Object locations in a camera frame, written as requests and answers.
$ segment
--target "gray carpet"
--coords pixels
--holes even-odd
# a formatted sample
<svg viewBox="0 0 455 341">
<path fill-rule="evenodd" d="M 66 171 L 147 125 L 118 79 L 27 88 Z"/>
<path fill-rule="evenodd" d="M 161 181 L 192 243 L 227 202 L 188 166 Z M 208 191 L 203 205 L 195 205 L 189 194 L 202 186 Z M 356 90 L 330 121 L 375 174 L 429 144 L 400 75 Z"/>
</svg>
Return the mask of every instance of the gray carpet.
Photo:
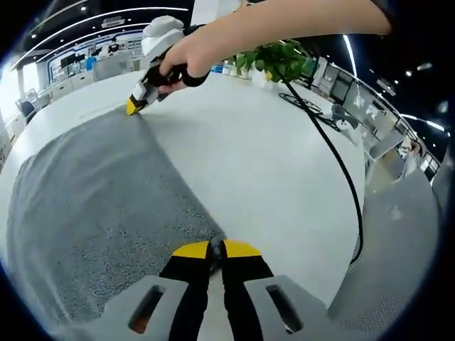
<svg viewBox="0 0 455 341">
<path fill-rule="evenodd" d="M 48 331 L 99 317 L 181 245 L 224 237 L 150 126 L 124 107 L 28 159 L 9 209 L 8 271 Z"/>
</svg>

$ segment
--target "desk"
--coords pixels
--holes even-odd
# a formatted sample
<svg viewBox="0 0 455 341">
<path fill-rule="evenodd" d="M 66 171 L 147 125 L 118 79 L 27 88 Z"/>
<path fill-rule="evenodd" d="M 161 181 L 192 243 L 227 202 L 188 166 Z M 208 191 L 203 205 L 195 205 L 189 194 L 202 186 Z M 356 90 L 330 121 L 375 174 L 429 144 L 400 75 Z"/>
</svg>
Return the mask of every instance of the desk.
<svg viewBox="0 0 455 341">
<path fill-rule="evenodd" d="M 0 175 L 1 254 L 21 164 L 63 132 L 125 104 L 141 75 L 83 87 L 39 111 L 26 127 Z M 318 95 L 303 87 L 297 91 L 330 110 L 332 104 Z M 287 274 L 329 306 L 353 256 L 357 216 L 347 181 L 307 115 L 273 91 L 212 74 L 202 87 L 153 104 L 144 117 L 226 235 L 259 248 L 276 275 Z M 324 129 L 363 205 L 362 147 Z"/>
</svg>

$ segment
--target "human arm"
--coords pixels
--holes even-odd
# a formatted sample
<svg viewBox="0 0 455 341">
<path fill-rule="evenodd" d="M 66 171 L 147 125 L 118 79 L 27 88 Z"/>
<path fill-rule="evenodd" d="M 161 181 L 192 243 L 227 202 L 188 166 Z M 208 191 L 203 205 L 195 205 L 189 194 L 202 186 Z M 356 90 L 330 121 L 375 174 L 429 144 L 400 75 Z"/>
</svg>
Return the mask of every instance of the human arm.
<svg viewBox="0 0 455 341">
<path fill-rule="evenodd" d="M 185 37 L 168 51 L 160 71 L 166 75 L 173 65 L 188 63 L 188 74 L 202 77 L 214 63 L 272 41 L 389 30 L 388 19 L 371 0 L 267 0 L 243 6 Z M 183 87 L 179 82 L 161 91 Z"/>
</svg>

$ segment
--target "table surface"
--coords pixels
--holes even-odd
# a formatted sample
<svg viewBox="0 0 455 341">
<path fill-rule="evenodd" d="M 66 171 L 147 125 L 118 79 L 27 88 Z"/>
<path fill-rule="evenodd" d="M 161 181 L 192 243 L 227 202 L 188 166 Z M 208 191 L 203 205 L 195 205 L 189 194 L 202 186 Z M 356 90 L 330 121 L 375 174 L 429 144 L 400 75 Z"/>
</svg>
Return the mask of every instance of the table surface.
<svg viewBox="0 0 455 341">
<path fill-rule="evenodd" d="M 5 265 L 8 206 L 21 164 L 60 134 L 125 104 L 142 73 L 72 92 L 39 111 L 26 127 L 0 174 Z M 296 89 L 330 112 L 330 102 L 303 87 Z M 260 249 L 274 274 L 288 275 L 328 307 L 352 259 L 358 224 L 348 183 L 307 115 L 280 99 L 276 89 L 219 74 L 211 74 L 202 87 L 154 103 L 143 115 L 226 235 Z M 324 130 L 363 206 L 362 147 L 327 126 Z"/>
</svg>

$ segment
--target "human hand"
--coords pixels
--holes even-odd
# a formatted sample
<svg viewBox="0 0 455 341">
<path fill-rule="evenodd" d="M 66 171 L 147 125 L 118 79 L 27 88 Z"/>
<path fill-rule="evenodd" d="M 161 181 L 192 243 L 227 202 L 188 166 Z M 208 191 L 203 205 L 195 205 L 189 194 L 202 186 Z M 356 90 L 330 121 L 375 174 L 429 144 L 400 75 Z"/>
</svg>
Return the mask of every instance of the human hand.
<svg viewBox="0 0 455 341">
<path fill-rule="evenodd" d="M 198 31 L 186 36 L 177 44 L 172 46 L 161 62 L 159 71 L 162 75 L 168 75 L 172 67 L 180 64 L 187 64 L 187 73 L 193 78 L 204 77 L 212 67 L 212 62 L 207 54 L 207 42 Z M 183 80 L 172 85 L 160 86 L 160 93 L 171 93 L 187 87 Z"/>
</svg>

